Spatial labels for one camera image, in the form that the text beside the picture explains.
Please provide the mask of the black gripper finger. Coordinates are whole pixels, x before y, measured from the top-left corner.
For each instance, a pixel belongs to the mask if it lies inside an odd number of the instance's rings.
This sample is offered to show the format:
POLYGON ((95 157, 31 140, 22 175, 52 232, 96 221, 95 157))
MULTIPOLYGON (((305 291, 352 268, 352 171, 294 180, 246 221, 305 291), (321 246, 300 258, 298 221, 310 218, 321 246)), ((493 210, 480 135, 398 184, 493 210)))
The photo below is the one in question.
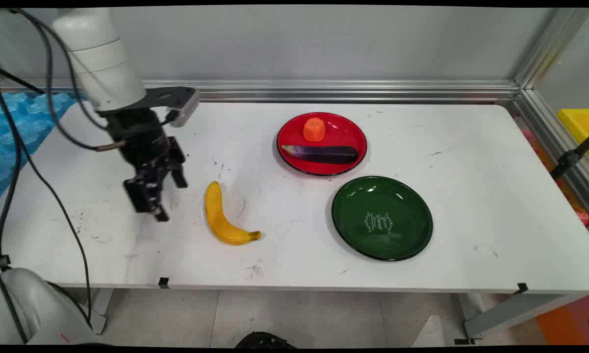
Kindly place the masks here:
POLYGON ((183 174, 183 163, 186 161, 186 155, 183 154, 177 139, 174 136, 167 138, 169 148, 166 154, 166 165, 175 181, 177 188, 187 188, 187 181, 183 174))
POLYGON ((166 171, 161 167, 145 167, 136 172, 133 178, 123 182, 135 212, 152 214, 156 221, 169 221, 169 215, 161 204, 163 178, 166 171))

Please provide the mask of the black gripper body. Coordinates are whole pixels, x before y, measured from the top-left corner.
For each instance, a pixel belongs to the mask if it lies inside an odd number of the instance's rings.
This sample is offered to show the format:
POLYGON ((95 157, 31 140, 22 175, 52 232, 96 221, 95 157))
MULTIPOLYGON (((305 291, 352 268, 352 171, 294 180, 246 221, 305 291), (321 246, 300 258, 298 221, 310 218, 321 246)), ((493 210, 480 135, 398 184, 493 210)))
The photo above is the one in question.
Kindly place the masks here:
POLYGON ((130 179, 164 179, 172 143, 151 109, 120 110, 106 115, 113 141, 123 141, 120 154, 134 171, 130 179))

